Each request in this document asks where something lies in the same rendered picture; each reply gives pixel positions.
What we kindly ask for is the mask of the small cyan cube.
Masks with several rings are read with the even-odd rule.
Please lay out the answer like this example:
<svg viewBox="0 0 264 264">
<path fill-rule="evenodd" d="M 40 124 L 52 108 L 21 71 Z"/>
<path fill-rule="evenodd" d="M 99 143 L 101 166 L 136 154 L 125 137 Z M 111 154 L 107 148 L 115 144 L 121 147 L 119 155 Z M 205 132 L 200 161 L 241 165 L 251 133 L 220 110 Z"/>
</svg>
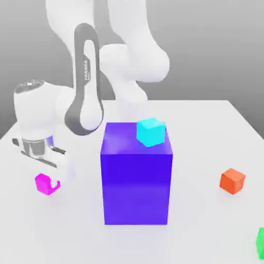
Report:
<svg viewBox="0 0 264 264">
<path fill-rule="evenodd" d="M 137 140 L 146 147 L 164 143 L 166 125 L 156 118 L 137 122 Z"/>
</svg>

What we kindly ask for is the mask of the large purple box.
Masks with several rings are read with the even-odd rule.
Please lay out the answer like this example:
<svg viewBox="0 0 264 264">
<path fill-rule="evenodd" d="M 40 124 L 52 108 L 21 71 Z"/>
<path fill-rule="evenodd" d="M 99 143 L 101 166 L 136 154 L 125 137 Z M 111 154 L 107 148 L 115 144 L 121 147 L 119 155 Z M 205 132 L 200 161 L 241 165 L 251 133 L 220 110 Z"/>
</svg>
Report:
<svg viewBox="0 0 264 264">
<path fill-rule="evenodd" d="M 108 122 L 101 148 L 106 225 L 166 225 L 173 151 L 164 143 L 146 147 L 136 138 L 136 123 Z"/>
</svg>

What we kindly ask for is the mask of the small orange cube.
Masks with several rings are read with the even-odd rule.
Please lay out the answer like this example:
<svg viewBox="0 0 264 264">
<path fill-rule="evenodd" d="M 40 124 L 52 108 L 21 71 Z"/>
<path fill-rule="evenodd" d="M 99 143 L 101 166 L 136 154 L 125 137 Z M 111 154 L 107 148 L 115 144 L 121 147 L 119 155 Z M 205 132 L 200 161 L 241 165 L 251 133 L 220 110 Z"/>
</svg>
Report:
<svg viewBox="0 0 264 264">
<path fill-rule="evenodd" d="M 230 168 L 221 174 L 220 188 L 234 195 L 243 188 L 244 180 L 245 174 Z"/>
</svg>

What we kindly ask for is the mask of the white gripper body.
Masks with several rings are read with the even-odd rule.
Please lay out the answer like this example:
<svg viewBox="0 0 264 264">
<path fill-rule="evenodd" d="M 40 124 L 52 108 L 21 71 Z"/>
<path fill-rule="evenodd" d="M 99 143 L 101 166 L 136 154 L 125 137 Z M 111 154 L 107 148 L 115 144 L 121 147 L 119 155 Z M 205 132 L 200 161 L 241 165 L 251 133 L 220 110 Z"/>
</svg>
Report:
<svg viewBox="0 0 264 264">
<path fill-rule="evenodd" d="M 26 157 L 25 165 L 35 174 L 45 174 L 51 183 L 66 182 L 75 176 L 75 169 L 71 157 L 65 152 L 48 150 L 43 157 L 34 158 L 33 155 L 20 151 Z"/>
</svg>

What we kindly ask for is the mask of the small green cube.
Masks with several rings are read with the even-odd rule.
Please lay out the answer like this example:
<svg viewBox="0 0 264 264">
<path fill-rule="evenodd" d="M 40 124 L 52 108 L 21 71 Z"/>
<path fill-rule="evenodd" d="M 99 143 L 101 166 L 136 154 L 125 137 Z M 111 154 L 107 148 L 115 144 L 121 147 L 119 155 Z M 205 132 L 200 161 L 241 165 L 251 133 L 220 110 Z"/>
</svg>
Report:
<svg viewBox="0 0 264 264">
<path fill-rule="evenodd" d="M 256 250 L 260 260 L 264 260 L 264 227 L 260 227 L 256 237 Z"/>
</svg>

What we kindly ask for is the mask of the small magenta cube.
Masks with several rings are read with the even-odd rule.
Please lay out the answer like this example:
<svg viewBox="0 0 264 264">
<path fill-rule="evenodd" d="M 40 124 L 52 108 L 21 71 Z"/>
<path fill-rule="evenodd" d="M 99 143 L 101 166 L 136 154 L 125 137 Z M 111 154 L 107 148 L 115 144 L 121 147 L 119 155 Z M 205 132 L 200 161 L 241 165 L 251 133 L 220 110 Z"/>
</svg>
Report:
<svg viewBox="0 0 264 264">
<path fill-rule="evenodd" d="M 52 187 L 51 178 L 42 173 L 35 177 L 35 183 L 36 183 L 37 190 L 47 196 L 50 196 L 57 189 L 60 188 L 60 181 L 57 181 L 57 185 L 55 187 Z"/>
</svg>

